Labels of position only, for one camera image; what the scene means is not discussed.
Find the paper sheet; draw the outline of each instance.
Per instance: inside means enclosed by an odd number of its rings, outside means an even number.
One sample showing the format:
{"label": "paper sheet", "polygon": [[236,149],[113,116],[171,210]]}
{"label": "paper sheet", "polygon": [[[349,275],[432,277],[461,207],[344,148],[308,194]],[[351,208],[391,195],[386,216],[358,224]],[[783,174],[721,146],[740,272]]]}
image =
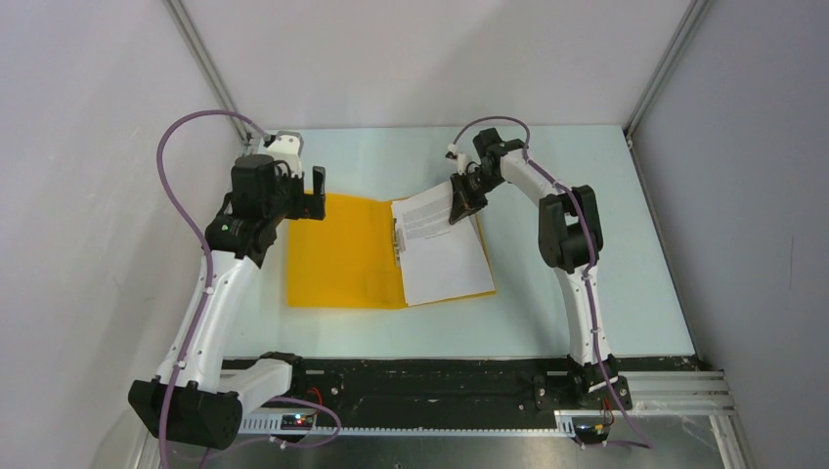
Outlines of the paper sheet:
{"label": "paper sheet", "polygon": [[449,182],[391,205],[409,306],[495,290],[472,218],[450,225],[451,206]]}

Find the white plastic casing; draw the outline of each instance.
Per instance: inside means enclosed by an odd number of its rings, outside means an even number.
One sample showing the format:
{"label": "white plastic casing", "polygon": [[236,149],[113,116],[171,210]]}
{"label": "white plastic casing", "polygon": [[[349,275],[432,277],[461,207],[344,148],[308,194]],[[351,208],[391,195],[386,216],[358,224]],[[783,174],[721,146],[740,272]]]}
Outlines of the white plastic casing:
{"label": "white plastic casing", "polygon": [[[254,274],[259,272],[259,268],[249,258],[237,259],[232,252],[214,251],[212,258],[215,275],[213,293],[207,299],[190,343],[190,350],[185,357],[184,369],[179,372],[175,384],[184,387],[188,382],[195,381],[201,391],[215,393],[219,389],[219,375],[230,327],[236,317],[241,296],[253,280]],[[167,357],[155,373],[163,384],[169,382],[173,363],[176,362],[187,328],[193,320],[198,300],[204,290],[206,271],[207,265],[202,257],[201,270],[190,306]]]}

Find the yellow folder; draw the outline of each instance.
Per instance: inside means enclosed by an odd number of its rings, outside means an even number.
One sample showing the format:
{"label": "yellow folder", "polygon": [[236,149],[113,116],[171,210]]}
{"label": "yellow folder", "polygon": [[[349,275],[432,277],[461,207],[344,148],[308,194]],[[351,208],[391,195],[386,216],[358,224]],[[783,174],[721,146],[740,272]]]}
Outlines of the yellow folder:
{"label": "yellow folder", "polygon": [[408,306],[395,261],[391,201],[329,193],[326,218],[290,221],[287,236],[288,306]]}

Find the cable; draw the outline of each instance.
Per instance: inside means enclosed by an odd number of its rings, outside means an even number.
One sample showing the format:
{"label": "cable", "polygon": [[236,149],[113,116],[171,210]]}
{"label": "cable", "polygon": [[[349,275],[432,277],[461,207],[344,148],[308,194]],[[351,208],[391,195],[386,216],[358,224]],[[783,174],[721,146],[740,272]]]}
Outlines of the cable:
{"label": "cable", "polygon": [[251,439],[245,440],[243,442],[234,443],[229,448],[224,449],[222,451],[218,451],[218,452],[213,452],[208,448],[202,456],[196,456],[196,457],[185,456],[185,455],[179,454],[175,449],[173,449],[173,454],[175,454],[176,457],[178,457],[179,459],[181,459],[183,461],[198,462],[199,463],[198,468],[201,469],[201,468],[204,467],[204,465],[207,463],[207,461],[211,461],[211,460],[213,460],[213,459],[215,459],[215,458],[217,458],[221,455],[227,454],[229,452],[234,452],[239,448],[244,448],[248,445],[253,445],[255,443],[263,443],[263,442],[279,443],[280,446],[284,445],[285,447],[300,448],[300,449],[317,448],[317,447],[321,447],[322,445],[330,443],[342,431],[342,421],[340,421],[339,416],[336,414],[336,412],[334,412],[333,410],[331,410],[330,408],[328,408],[324,405],[319,405],[319,404],[311,403],[311,402],[308,402],[308,401],[302,401],[300,399],[285,398],[285,397],[282,397],[282,396],[272,398],[270,400],[270,402],[272,402],[272,403],[287,403],[287,404],[305,405],[305,406],[308,406],[308,407],[311,407],[311,408],[315,409],[316,411],[325,412],[328,415],[330,415],[331,418],[334,419],[334,422],[336,424],[336,429],[334,430],[334,433],[332,433],[331,435],[328,435],[327,438],[325,438],[323,440],[320,440],[318,442],[314,442],[314,443],[310,443],[310,444],[304,444],[304,445],[299,444],[299,443],[286,442],[285,440],[281,440],[281,439],[279,439],[279,438],[277,438],[273,435],[263,435],[261,437],[251,438]]}
{"label": "cable", "polygon": [[167,198],[170,199],[170,202],[173,203],[173,206],[176,207],[179,215],[181,215],[184,221],[187,222],[190,229],[193,230],[193,233],[198,238],[198,242],[201,244],[201,250],[204,252],[204,258],[207,264],[207,275],[204,276],[204,291],[201,293],[201,298],[198,299],[196,312],[193,314],[193,320],[187,328],[187,333],[182,341],[178,356],[176,357],[176,362],[173,363],[173,370],[170,373],[170,381],[167,383],[167,389],[164,393],[164,400],[161,404],[161,416],[158,421],[158,443],[161,452],[161,467],[163,469],[168,469],[170,467],[169,456],[167,454],[167,421],[170,415],[170,402],[173,397],[173,389],[175,389],[176,381],[178,381],[179,372],[181,371],[178,363],[183,362],[187,356],[187,350],[190,346],[190,342],[193,340],[193,335],[196,333],[196,327],[198,326],[198,321],[201,319],[201,313],[204,311],[204,306],[207,304],[207,298],[209,297],[209,293],[207,291],[213,281],[213,258],[210,255],[210,246],[207,244],[207,239],[196,225],[196,222],[190,214],[187,213],[187,210],[185,210],[181,202],[179,202],[179,199],[176,197],[175,193],[173,193],[173,190],[170,187],[170,182],[167,181],[167,174],[164,171],[164,147],[166,147],[167,141],[170,140],[173,132],[175,132],[179,127],[193,119],[204,117],[206,115],[229,115],[246,123],[263,136],[267,135],[261,127],[256,125],[248,117],[245,117],[238,112],[224,109],[200,110],[198,112],[187,114],[179,120],[173,122],[167,131],[164,132],[164,135],[161,136],[161,140],[158,142],[158,149],[155,151],[155,165],[158,169],[158,177],[161,179],[161,185],[164,187],[164,192],[167,194]]}
{"label": "cable", "polygon": [[601,375],[604,378],[604,383],[607,386],[607,389],[610,393],[610,396],[613,398],[613,401],[616,403],[617,408],[619,411],[622,412],[622,416],[625,417],[625,421],[628,422],[628,425],[631,426],[631,429],[634,433],[642,440],[644,443],[638,442],[626,442],[626,441],[616,441],[616,442],[606,442],[607,445],[613,446],[635,446],[639,448],[648,448],[653,449],[653,444],[650,443],[650,440],[645,436],[644,432],[642,432],[638,425],[633,422],[633,419],[628,415],[628,412],[625,410],[625,406],[622,405],[622,400],[619,399],[619,395],[616,393],[616,389],[613,388],[612,383],[610,382],[610,376],[607,372],[607,368],[604,365],[604,362],[600,359],[601,354],[598,347],[598,313],[596,312],[595,307],[595,298],[592,289],[592,282],[590,281],[589,271],[596,265],[596,253],[595,253],[595,246],[593,245],[592,237],[590,236],[590,230],[588,228],[588,222],[585,221],[585,214],[582,212],[582,207],[579,204],[579,200],[576,198],[576,195],[573,194],[573,191],[570,190],[569,187],[565,186],[564,184],[558,182],[552,175],[550,175],[546,170],[541,167],[538,163],[530,158],[529,148],[530,148],[530,127],[527,126],[523,121],[516,119],[515,117],[509,117],[506,115],[490,115],[487,117],[481,117],[480,119],[475,119],[472,122],[466,124],[460,132],[455,136],[455,139],[452,141],[453,144],[457,145],[458,140],[460,140],[460,136],[463,135],[466,130],[478,123],[485,122],[488,120],[508,120],[510,122],[515,122],[516,124],[520,125],[524,128],[524,132],[527,134],[527,138],[524,141],[524,146],[522,148],[522,155],[524,157],[524,161],[527,162],[530,167],[538,171],[539,174],[542,175],[549,183],[551,183],[554,187],[563,191],[567,194],[567,197],[570,198],[570,201],[573,203],[573,207],[576,209],[576,216],[579,219],[579,225],[582,228],[582,233],[585,236],[585,241],[588,245],[588,254],[589,254],[589,262],[588,266],[584,269],[582,273],[582,281],[585,283],[585,289],[588,294],[588,303],[590,308],[590,320],[592,324],[591,333],[593,335],[593,353],[595,354],[596,361],[598,362],[598,368],[601,371]]}

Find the white table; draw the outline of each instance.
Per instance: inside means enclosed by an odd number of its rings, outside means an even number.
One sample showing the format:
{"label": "white table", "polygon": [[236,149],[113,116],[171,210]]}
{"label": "white table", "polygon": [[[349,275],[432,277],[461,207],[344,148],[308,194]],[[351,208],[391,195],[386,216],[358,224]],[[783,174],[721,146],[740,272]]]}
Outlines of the white table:
{"label": "white table", "polygon": [[[470,129],[460,142],[475,154]],[[500,127],[505,140],[523,139]],[[531,154],[553,175],[595,189],[604,248],[598,295],[613,353],[691,355],[685,320],[618,126],[532,127]],[[380,200],[405,197],[448,180],[446,146],[458,128],[302,131],[303,165],[325,166],[327,191]],[[495,296],[404,310],[290,308],[284,295],[287,226],[268,251],[234,325],[228,357],[276,350],[303,357],[516,358],[568,352],[555,275],[538,251],[538,209],[504,184],[480,212],[495,274]]]}

